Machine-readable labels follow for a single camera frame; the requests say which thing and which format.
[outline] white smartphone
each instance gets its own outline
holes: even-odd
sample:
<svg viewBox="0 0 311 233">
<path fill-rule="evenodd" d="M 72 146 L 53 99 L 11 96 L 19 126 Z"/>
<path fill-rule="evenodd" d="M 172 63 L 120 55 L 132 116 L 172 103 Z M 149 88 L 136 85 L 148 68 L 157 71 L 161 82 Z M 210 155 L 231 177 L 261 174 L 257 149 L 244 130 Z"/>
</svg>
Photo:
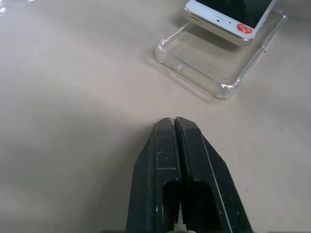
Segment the white smartphone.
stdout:
<svg viewBox="0 0 311 233">
<path fill-rule="evenodd" d="M 239 46 L 248 45 L 276 0 L 190 0 L 185 18 Z"/>
</svg>

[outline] clear phone case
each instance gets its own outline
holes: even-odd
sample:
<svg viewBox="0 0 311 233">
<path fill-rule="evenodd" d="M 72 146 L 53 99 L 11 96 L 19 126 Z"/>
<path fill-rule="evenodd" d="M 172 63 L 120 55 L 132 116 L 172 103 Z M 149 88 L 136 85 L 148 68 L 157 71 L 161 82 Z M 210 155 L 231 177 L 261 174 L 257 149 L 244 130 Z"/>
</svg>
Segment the clear phone case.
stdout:
<svg viewBox="0 0 311 233">
<path fill-rule="evenodd" d="M 173 77 L 192 91 L 228 99 L 286 19 L 286 14 L 273 10 L 246 47 L 236 46 L 188 22 L 162 39 L 156 48 L 156 58 L 175 71 Z"/>
</svg>

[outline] phone screen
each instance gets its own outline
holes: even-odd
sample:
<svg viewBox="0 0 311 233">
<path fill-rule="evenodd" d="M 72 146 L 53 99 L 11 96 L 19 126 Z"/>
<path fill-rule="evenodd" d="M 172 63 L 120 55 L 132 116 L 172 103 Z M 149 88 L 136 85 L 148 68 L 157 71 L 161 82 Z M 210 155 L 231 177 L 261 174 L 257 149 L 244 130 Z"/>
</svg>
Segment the phone screen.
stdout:
<svg viewBox="0 0 311 233">
<path fill-rule="evenodd" d="M 229 16 L 251 28 L 267 10 L 272 0 L 196 0 L 226 16 Z"/>
</svg>

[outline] table surface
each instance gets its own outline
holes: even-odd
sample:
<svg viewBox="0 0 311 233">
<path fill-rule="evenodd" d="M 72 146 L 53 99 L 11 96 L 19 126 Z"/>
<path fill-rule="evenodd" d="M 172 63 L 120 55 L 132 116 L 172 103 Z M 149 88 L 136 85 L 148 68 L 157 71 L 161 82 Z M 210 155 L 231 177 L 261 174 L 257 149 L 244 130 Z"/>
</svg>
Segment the table surface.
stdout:
<svg viewBox="0 0 311 233">
<path fill-rule="evenodd" d="M 0 1 L 0 232 L 124 230 L 134 162 L 175 116 L 226 161 L 256 232 L 311 230 L 311 23 L 289 19 L 239 93 L 206 102 L 154 58 L 185 3 Z"/>
</svg>

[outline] white object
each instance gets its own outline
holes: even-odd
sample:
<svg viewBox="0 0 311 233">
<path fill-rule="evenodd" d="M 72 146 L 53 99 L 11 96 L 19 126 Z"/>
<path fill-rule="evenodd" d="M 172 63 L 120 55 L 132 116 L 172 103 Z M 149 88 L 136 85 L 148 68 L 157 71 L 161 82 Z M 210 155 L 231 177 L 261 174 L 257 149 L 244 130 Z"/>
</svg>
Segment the white object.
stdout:
<svg viewBox="0 0 311 233">
<path fill-rule="evenodd" d="M 242 40 L 251 40 L 256 36 L 258 30 L 265 22 L 268 14 L 272 10 L 275 3 L 276 0 L 271 1 L 266 11 L 262 15 L 261 19 L 257 23 L 256 27 L 254 28 L 250 27 L 249 25 L 245 25 L 244 23 L 239 22 L 227 15 L 224 15 L 223 13 L 220 13 L 204 4 L 201 4 L 196 0 L 190 0 L 186 5 L 185 10 L 199 17 L 198 19 L 199 21 L 200 19 L 203 19 L 204 21 L 207 21 L 208 23 L 213 24 L 214 26 L 222 29 L 223 33 L 217 33 L 217 35 L 221 37 L 224 37 L 223 36 L 224 33 L 230 33 L 239 37 Z"/>
</svg>

